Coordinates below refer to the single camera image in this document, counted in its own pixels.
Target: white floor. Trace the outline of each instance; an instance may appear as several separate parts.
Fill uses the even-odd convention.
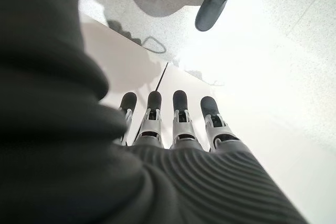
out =
[[[336,0],[229,0],[199,32],[203,0],[80,0],[80,9],[207,83],[305,130],[336,155]]]

